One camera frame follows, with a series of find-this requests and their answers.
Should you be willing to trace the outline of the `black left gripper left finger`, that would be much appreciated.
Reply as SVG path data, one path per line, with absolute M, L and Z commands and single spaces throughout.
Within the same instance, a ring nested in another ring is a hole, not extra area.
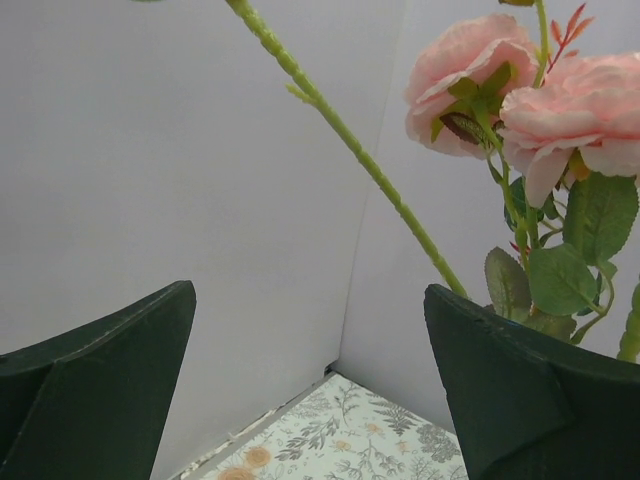
M 176 281 L 1 357 L 4 479 L 148 479 L 196 310 Z

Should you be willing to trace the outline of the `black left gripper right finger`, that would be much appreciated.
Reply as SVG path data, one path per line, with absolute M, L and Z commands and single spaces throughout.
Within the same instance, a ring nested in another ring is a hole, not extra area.
M 639 367 L 431 284 L 429 340 L 471 479 L 636 479 Z

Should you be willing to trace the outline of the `pink rose flower stem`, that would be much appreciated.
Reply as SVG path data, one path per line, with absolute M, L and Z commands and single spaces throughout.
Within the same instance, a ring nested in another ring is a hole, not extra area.
M 493 13 L 447 28 L 417 56 L 404 99 L 408 137 L 484 161 L 512 248 L 491 250 L 491 309 L 579 345 L 614 304 L 614 259 L 639 219 L 639 56 L 583 56 L 589 26 L 532 8 L 540 36 Z

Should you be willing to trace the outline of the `white rose flower stem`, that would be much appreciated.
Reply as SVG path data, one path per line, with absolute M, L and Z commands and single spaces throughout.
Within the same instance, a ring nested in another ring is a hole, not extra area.
M 249 32 L 259 41 L 262 48 L 276 61 L 291 82 L 287 91 L 301 102 L 314 108 L 325 120 L 329 128 L 339 137 L 359 165 L 366 171 L 380 192 L 409 229 L 422 251 L 440 274 L 441 279 L 457 295 L 467 299 L 467 291 L 449 263 L 438 250 L 436 244 L 421 225 L 411 208 L 403 201 L 398 190 L 383 173 L 373 157 L 330 106 L 317 86 L 301 68 L 295 57 L 285 48 L 278 36 L 269 28 L 260 13 L 249 1 L 230 0 L 227 5 L 244 23 Z

